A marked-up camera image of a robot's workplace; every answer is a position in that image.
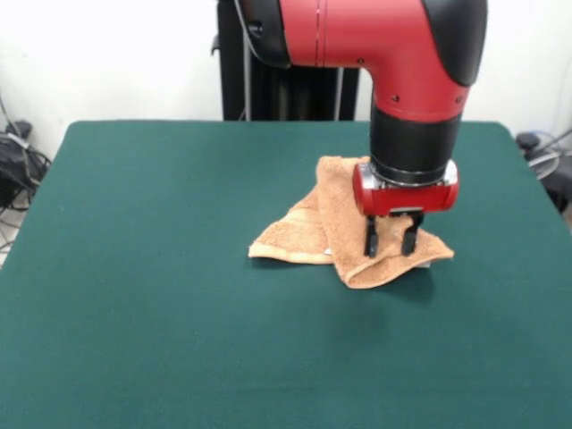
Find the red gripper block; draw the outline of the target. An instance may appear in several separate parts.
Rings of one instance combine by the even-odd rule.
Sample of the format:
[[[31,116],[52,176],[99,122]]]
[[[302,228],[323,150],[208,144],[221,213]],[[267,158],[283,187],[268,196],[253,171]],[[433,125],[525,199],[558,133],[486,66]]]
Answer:
[[[352,173],[352,188],[357,210],[362,215],[367,215],[364,255],[376,257],[379,236],[375,216],[450,210],[458,198],[458,167],[449,160],[440,181],[428,186],[405,187],[380,180],[369,162],[358,163]],[[418,230],[425,219],[423,214],[411,214],[409,217],[411,224],[403,233],[401,245],[401,254],[404,257],[415,252]]]

